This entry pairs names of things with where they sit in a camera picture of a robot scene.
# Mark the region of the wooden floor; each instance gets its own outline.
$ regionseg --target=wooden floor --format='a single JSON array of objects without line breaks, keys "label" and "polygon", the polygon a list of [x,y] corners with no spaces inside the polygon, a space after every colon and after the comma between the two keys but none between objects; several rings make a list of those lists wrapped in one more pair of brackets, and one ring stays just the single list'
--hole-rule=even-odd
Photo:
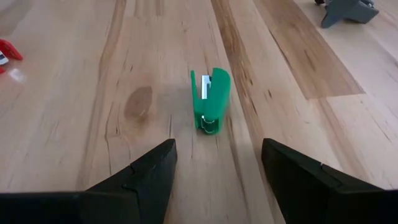
[{"label": "wooden floor", "polygon": [[[312,0],[2,0],[0,191],[83,190],[167,138],[166,223],[283,223],[259,156],[274,138],[398,188],[398,2],[321,29]],[[222,132],[193,125],[189,70],[233,75]]]}]

